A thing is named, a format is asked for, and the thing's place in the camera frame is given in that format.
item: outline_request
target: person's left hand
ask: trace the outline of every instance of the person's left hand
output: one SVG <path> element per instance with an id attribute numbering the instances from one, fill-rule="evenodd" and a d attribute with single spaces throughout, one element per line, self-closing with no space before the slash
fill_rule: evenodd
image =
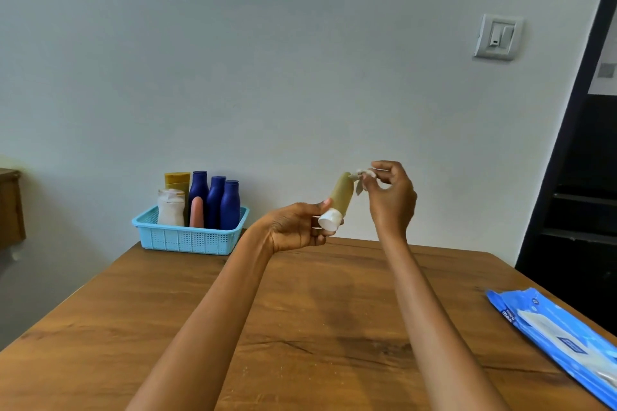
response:
<path id="1" fill-rule="evenodd" d="M 326 237 L 335 234 L 320 228 L 317 222 L 330 205 L 331 198 L 316 205 L 294 203 L 267 213 L 258 223 L 267 226 L 273 252 L 320 246 L 326 243 Z"/>

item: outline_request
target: wood grain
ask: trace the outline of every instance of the wood grain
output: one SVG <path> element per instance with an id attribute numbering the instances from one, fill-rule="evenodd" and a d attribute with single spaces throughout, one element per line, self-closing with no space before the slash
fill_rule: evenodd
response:
<path id="1" fill-rule="evenodd" d="M 19 171 L 0 168 L 0 250 L 26 239 Z"/>
<path id="2" fill-rule="evenodd" d="M 490 254 L 413 249 L 513 409 L 605 408 L 484 294 L 533 282 Z M 0 353 L 0 409 L 122 409 L 224 263 L 133 247 Z M 378 243 L 332 239 L 274 256 L 217 409 L 428 408 Z"/>

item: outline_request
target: plastic basket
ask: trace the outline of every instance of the plastic basket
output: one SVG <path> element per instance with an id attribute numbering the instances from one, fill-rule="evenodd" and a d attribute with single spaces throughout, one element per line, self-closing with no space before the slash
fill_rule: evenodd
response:
<path id="1" fill-rule="evenodd" d="M 249 209 L 240 207 L 240 223 L 231 231 L 189 228 L 157 224 L 158 205 L 133 219 L 144 249 L 193 252 L 195 254 L 229 255 L 242 233 Z"/>

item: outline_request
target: blue packet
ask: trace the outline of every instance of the blue packet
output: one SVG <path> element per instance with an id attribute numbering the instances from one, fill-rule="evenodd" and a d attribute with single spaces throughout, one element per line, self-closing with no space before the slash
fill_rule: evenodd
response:
<path id="1" fill-rule="evenodd" d="M 617 410 L 617 348 L 534 288 L 486 295 L 507 321 Z"/>

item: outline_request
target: switch plate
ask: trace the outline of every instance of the switch plate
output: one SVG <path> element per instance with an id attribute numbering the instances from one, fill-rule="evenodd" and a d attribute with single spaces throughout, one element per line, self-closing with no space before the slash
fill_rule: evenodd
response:
<path id="1" fill-rule="evenodd" d="M 485 14 L 473 56 L 511 61 L 521 43 L 523 24 L 519 16 Z"/>

